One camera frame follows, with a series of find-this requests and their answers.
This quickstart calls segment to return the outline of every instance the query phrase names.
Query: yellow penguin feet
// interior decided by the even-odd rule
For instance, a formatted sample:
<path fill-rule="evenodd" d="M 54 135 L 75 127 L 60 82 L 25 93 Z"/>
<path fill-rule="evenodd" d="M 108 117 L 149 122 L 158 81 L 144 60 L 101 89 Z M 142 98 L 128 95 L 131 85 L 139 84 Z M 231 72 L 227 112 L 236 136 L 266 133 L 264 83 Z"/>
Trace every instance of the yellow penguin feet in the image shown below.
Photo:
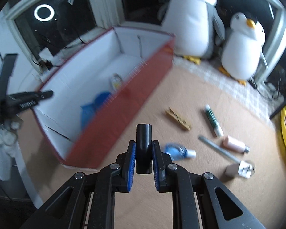
<path fill-rule="evenodd" d="M 223 73 L 224 75 L 226 75 L 227 77 L 231 77 L 231 75 L 229 74 L 229 72 L 227 72 L 226 69 L 225 69 L 223 66 L 220 66 L 220 67 L 218 68 L 218 70 L 219 70 L 221 73 Z M 246 85 L 247 85 L 247 81 L 246 81 L 246 80 L 236 80 L 236 81 L 238 81 L 238 83 L 239 83 L 240 85 L 243 85 L 243 86 L 246 86 Z"/>
<path fill-rule="evenodd" d="M 201 63 L 201 59 L 200 58 L 197 58 L 197 57 L 193 57 L 193 56 L 189 56 L 189 55 L 184 55 L 183 56 L 184 59 L 190 61 L 190 62 L 193 62 L 195 63 L 196 65 L 200 65 Z"/>
<path fill-rule="evenodd" d="M 246 80 L 237 80 L 239 82 L 240 85 L 246 86 L 247 85 L 247 81 Z"/>
<path fill-rule="evenodd" d="M 229 74 L 229 72 L 226 71 L 225 68 L 223 68 L 223 66 L 218 67 L 218 70 L 223 73 L 224 75 L 226 75 L 227 77 L 231 77 L 231 75 Z"/>

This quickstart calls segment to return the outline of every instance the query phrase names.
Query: pink bottle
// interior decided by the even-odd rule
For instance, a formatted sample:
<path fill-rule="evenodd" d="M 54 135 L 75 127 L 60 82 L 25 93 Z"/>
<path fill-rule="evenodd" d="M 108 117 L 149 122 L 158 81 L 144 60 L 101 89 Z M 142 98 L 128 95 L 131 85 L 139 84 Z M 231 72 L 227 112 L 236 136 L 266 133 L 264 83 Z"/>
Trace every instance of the pink bottle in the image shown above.
<path fill-rule="evenodd" d="M 244 152 L 248 153 L 250 151 L 250 148 L 246 146 L 245 143 L 238 141 L 237 139 L 234 139 L 230 136 L 227 136 L 223 140 L 223 146 L 227 149 L 230 149 L 232 151 L 239 152 L 239 153 L 244 153 Z"/>

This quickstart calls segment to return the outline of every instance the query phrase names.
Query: black cylindrical tube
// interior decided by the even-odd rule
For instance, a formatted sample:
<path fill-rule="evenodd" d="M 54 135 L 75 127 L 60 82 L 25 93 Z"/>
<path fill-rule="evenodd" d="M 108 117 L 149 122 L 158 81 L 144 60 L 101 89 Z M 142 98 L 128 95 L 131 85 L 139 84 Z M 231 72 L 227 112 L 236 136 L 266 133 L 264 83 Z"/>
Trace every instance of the black cylindrical tube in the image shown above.
<path fill-rule="evenodd" d="M 137 125 L 136 136 L 136 173 L 141 175 L 152 172 L 152 125 Z"/>

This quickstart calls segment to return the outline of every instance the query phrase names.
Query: metal nut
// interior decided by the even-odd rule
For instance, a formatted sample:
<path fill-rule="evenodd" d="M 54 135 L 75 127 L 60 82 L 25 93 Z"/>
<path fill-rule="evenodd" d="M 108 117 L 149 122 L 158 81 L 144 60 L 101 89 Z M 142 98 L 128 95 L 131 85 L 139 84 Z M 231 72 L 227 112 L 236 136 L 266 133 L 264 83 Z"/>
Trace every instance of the metal nut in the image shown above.
<path fill-rule="evenodd" d="M 177 164 L 169 164 L 168 168 L 171 170 L 176 170 L 178 168 Z"/>
<path fill-rule="evenodd" d="M 75 179 L 82 179 L 84 177 L 84 173 L 83 172 L 77 172 L 74 175 Z"/>
<path fill-rule="evenodd" d="M 120 165 L 119 164 L 116 164 L 116 163 L 114 163 L 114 164 L 111 164 L 110 165 L 110 169 L 119 169 L 120 168 Z"/>
<path fill-rule="evenodd" d="M 204 174 L 204 177 L 205 179 L 212 180 L 214 178 L 214 175 L 210 172 L 207 172 Z"/>

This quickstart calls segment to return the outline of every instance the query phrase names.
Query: penguin plush toy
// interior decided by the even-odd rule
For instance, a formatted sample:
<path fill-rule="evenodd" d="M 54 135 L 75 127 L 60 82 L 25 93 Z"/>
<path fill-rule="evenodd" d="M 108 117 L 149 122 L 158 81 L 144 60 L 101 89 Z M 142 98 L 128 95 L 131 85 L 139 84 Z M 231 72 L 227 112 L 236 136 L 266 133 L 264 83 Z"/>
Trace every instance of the penguin plush toy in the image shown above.
<path fill-rule="evenodd" d="M 217 14 L 217 0 L 170 0 L 162 30 L 176 35 L 175 54 L 200 64 L 209 59 L 225 39 L 225 28 Z"/>
<path fill-rule="evenodd" d="M 256 72 L 260 59 L 267 67 L 262 52 L 265 32 L 261 23 L 247 18 L 243 13 L 232 16 L 230 28 L 219 70 L 246 85 L 246 80 Z"/>

